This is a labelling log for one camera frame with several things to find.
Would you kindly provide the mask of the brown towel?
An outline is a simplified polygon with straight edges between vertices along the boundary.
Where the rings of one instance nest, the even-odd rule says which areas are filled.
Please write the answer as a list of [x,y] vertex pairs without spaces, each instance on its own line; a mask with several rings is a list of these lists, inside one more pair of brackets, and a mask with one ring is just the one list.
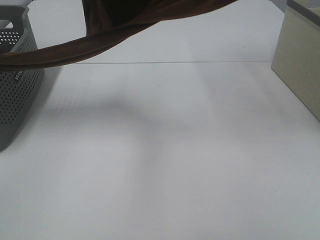
[[210,13],[232,3],[231,0],[84,0],[84,37],[28,52],[3,53],[0,69],[19,71],[77,63],[161,21]]

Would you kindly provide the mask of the grey perforated plastic basket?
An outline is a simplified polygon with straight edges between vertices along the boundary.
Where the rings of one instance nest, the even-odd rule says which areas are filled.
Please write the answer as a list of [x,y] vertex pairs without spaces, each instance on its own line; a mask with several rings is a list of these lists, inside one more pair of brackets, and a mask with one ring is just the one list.
[[[29,8],[1,5],[0,52],[20,53],[38,49],[28,17]],[[0,72],[0,150],[12,142],[42,84],[44,69]]]

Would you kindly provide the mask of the beige storage box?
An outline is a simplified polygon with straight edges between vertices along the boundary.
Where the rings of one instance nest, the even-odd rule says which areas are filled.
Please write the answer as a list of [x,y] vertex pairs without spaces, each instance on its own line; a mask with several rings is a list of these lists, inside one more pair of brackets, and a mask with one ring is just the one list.
[[315,116],[320,117],[320,9],[288,0],[271,69]]

